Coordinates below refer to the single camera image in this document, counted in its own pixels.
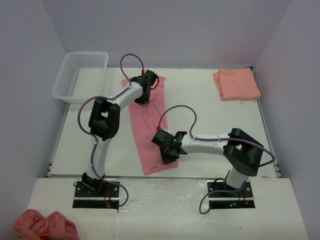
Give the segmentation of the pink t shirt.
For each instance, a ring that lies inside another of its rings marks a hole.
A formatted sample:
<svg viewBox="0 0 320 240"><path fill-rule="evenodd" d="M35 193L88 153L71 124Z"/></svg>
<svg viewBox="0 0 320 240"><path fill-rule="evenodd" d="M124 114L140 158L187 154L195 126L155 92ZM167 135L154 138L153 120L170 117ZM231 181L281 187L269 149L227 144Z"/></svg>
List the pink t shirt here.
<svg viewBox="0 0 320 240"><path fill-rule="evenodd" d="M166 110L165 80L164 76L159 77L158 86L151 91L149 103L139 105L132 102L128 106L130 129L126 129L120 137L124 153L120 166L124 176L146 176L179 166L178 161L163 163L159 148L152 143L157 130L168 127L166 117L158 124Z"/></svg>

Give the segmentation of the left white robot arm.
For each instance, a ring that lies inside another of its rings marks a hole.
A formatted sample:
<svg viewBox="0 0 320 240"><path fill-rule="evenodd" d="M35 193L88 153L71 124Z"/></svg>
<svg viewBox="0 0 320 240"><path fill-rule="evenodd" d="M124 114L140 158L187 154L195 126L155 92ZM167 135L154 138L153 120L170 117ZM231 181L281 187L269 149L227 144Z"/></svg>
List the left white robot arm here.
<svg viewBox="0 0 320 240"><path fill-rule="evenodd" d="M111 140L120 128L121 111L130 103L146 105L150 102L151 91L158 86L160 79L156 73L147 70L141 76L128 81L122 91L113 96L94 96L86 100L77 114L80 129L93 138L93 148L88 170L81 177L86 190L92 196L101 195L107 184L119 183L105 180L105 162ZM94 101L88 121L89 131L81 124L81 112L86 104Z"/></svg>

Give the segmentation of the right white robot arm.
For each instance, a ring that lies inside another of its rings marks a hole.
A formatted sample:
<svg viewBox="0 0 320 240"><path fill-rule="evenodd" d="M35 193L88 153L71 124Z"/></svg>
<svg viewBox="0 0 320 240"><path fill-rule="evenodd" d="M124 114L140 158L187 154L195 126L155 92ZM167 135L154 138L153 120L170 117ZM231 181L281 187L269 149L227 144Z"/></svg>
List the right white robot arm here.
<svg viewBox="0 0 320 240"><path fill-rule="evenodd" d="M223 191L233 197L241 191L243 182L258 174L264 146L239 128L230 133L191 137L186 131L171 134L165 129L158 130L151 140L160 150L162 162L175 162L181 155L202 153L225 157L232 168L226 175Z"/></svg>

